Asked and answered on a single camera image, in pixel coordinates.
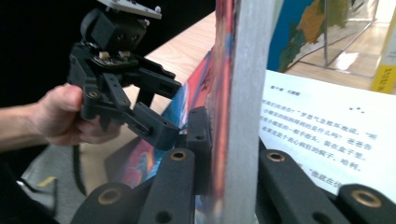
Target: white paper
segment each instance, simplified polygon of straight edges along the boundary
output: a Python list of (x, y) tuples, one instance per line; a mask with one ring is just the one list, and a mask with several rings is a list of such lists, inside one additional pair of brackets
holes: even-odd
[(396, 202), (396, 96), (267, 71), (260, 137), (321, 188), (363, 184)]

